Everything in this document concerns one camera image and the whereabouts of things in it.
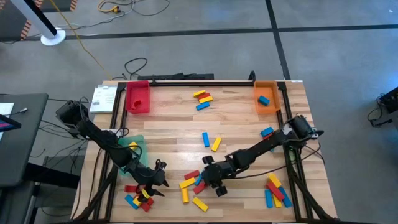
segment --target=concrete floor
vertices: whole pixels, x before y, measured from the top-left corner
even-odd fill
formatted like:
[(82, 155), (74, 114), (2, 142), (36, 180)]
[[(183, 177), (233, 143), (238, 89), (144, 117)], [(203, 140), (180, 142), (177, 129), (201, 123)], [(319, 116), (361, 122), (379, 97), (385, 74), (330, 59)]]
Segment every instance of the concrete floor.
[[(398, 23), (398, 3), (392, 0), (273, 0), (278, 27), (358, 26)], [(150, 13), (164, 6), (146, 0), (136, 9)], [(111, 15), (96, 4), (79, 0), (70, 22), (92, 24)], [(55, 25), (57, 13), (45, 14)], [(154, 17), (130, 13), (110, 24), (79, 30), (79, 34), (121, 34), (198, 29), (270, 28), (264, 0), (170, 0)], [(32, 27), (29, 35), (37, 33)], [(398, 30), (345, 30), (280, 33), (290, 76), (304, 80), (312, 115), (321, 137), (333, 199), (342, 220), (396, 223), (398, 220), (398, 132), (390, 125), (372, 128), (366, 116), (380, 93), (398, 86)], [(283, 79), (272, 33), (187, 35), (88, 39), (86, 47), (118, 76), (124, 63), (146, 57), (143, 75), (214, 73), (216, 79)], [(91, 98), (107, 79), (76, 40), (55, 47), (40, 42), (0, 44), (0, 92), (47, 92), (51, 98)], [(44, 119), (56, 121), (62, 105), (49, 102)], [(32, 162), (74, 142), (39, 133)], [(39, 214), (38, 223), (50, 219)]]

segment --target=blue block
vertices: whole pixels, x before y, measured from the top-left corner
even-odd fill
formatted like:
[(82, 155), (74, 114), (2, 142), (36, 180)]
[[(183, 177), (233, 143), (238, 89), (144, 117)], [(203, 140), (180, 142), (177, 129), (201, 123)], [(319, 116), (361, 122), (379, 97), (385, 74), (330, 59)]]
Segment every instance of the blue block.
[(292, 202), (290, 201), (289, 197), (287, 196), (285, 189), (284, 189), (282, 186), (278, 187), (278, 189), (279, 189), (279, 190), (282, 192), (282, 194), (285, 196), (285, 198), (282, 199), (282, 202), (284, 203), (285, 207), (286, 207), (286, 208), (291, 207), (291, 206), (292, 206)]
[(197, 177), (196, 181), (195, 181), (195, 185), (199, 185), (201, 182), (201, 174)]
[(269, 127), (267, 129), (264, 129), (264, 130), (261, 131), (261, 136), (265, 137), (265, 136), (267, 136), (267, 135), (269, 135), (269, 134), (271, 134), (273, 132), (274, 132), (273, 128)]
[(138, 209), (138, 206), (133, 202), (134, 198), (131, 195), (126, 195), (124, 198), (134, 209)]
[(206, 132), (202, 133), (201, 136), (203, 137), (203, 143), (205, 144), (205, 147), (209, 147), (209, 136), (207, 135)]
[(274, 206), (272, 202), (272, 192), (268, 189), (266, 189), (266, 202), (267, 202), (267, 208), (272, 208)]
[(199, 104), (199, 105), (197, 106), (197, 110), (202, 110), (203, 108), (206, 108), (206, 107), (208, 107), (208, 106), (210, 106), (210, 103), (209, 103), (209, 102), (201, 103), (201, 104)]
[(269, 104), (269, 100), (265, 97), (265, 96), (260, 96), (259, 97), (259, 102), (264, 105), (267, 106)]

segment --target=orange plastic container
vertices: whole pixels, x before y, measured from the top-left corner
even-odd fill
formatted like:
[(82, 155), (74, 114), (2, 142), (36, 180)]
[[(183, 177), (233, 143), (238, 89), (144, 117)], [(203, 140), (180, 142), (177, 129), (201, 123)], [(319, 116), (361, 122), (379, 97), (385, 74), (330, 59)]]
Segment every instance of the orange plastic container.
[[(265, 96), (270, 101), (268, 106), (258, 102), (260, 96)], [(280, 110), (279, 92), (276, 81), (254, 82), (254, 104), (258, 114), (274, 114)]]

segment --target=white stand base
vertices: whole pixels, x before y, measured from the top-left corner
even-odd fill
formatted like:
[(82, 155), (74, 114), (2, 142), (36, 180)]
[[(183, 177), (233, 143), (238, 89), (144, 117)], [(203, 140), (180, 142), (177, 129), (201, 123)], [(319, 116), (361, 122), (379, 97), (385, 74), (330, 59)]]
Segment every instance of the white stand base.
[(54, 46), (54, 45), (61, 43), (63, 40), (65, 40), (66, 36), (67, 36), (67, 33), (64, 30), (57, 29), (57, 34), (55, 35), (54, 38), (48, 39), (42, 35), (42, 37), (40, 38), (40, 41), (42, 42), (42, 44), (44, 44), (46, 46)]

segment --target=wooden tabletop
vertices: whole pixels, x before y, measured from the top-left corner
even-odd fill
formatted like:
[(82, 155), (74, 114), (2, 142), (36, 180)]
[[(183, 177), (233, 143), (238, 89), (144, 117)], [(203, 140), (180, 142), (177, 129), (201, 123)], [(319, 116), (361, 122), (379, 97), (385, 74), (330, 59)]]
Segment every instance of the wooden tabletop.
[[(302, 114), (307, 117), (310, 125), (314, 125), (304, 84), (302, 82), (286, 81), (290, 107), (293, 116)], [(133, 209), (124, 199), (126, 184), (135, 185), (133, 178), (118, 176), (116, 193), (113, 203), (111, 222), (269, 222), (294, 221), (294, 210), (290, 208), (267, 208), (264, 198), (264, 184), (267, 176), (248, 179), (225, 180), (228, 193), (217, 197), (215, 190), (208, 187), (198, 195), (190, 186), (190, 203), (183, 204), (179, 183), (183, 176), (193, 170), (203, 170), (202, 157), (212, 155), (215, 161), (224, 160), (224, 156), (237, 149), (245, 149), (261, 141), (260, 132), (271, 126), (278, 129), (276, 114), (258, 115), (254, 107), (253, 88), (242, 86), (212, 86), (204, 88), (213, 96), (210, 107), (197, 111), (197, 99), (192, 94), (203, 87), (152, 87), (151, 106), (149, 114), (127, 113), (126, 127), (130, 129), (129, 136), (141, 134), (147, 144), (147, 156), (150, 167), (154, 167), (155, 160), (161, 159), (167, 163), (166, 178), (170, 187), (158, 187), (165, 197), (153, 197), (155, 203), (146, 213), (143, 209)], [(284, 101), (280, 93), (282, 114), (286, 121)], [(118, 112), (118, 125), (121, 119), (123, 104)], [(98, 114), (94, 122), (100, 128), (109, 128), (110, 114)], [(209, 135), (210, 144), (216, 137), (222, 141), (217, 152), (204, 147), (202, 132)], [(316, 141), (308, 142), (313, 149), (318, 148)], [(93, 169), (99, 147), (90, 142), (83, 169), (81, 172), (81, 199), (76, 214), (80, 214), (87, 206), (93, 180)], [(303, 148), (302, 157), (311, 153)], [(104, 152), (101, 152), (95, 172), (93, 195), (97, 190), (100, 179)], [(274, 152), (267, 152), (258, 157), (250, 169), (241, 175), (257, 174), (285, 165), (284, 153), (281, 147)], [(312, 155), (303, 161), (308, 189), (325, 211), (335, 217), (336, 211), (331, 197), (330, 187), (322, 160)], [(282, 182), (291, 199), (289, 181), (286, 169), (274, 172)], [(302, 194), (299, 189), (298, 199), (300, 210), (305, 217)], [(203, 212), (192, 203), (197, 196), (205, 202), (209, 209)], [(104, 217), (108, 192), (105, 193), (101, 206), (100, 218)]]

